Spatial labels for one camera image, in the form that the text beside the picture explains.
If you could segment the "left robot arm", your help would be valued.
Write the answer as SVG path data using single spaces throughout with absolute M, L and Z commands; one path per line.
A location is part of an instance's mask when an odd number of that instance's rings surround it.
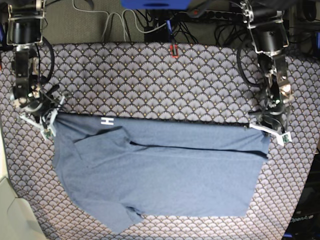
M 277 143 L 284 146 L 292 141 L 287 126 L 293 94 L 284 53 L 289 40 L 283 12 L 254 0 L 242 0 L 240 8 L 250 38 L 243 41 L 237 50 L 237 67 L 244 82 L 259 89 L 258 99 L 262 101 L 260 109 L 249 112 L 256 118 L 256 123 L 249 124 L 249 127 L 275 136 Z M 257 54 L 263 76 L 261 82 L 249 81 L 242 67 L 241 52 L 247 43 L 252 44 Z

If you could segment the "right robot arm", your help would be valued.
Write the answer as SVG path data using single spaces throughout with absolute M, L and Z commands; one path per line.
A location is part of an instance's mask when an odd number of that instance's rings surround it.
M 13 47 L 13 71 L 15 84 L 10 96 L 14 105 L 33 118 L 22 114 L 24 121 L 43 133 L 54 133 L 54 122 L 65 97 L 54 98 L 59 89 L 55 84 L 49 90 L 44 86 L 53 75 L 55 55 L 52 45 L 43 37 L 45 21 L 44 0 L 12 0 L 8 3 L 8 33 L 6 42 Z M 44 44 L 50 53 L 50 69 L 47 76 L 41 73 L 39 45 Z

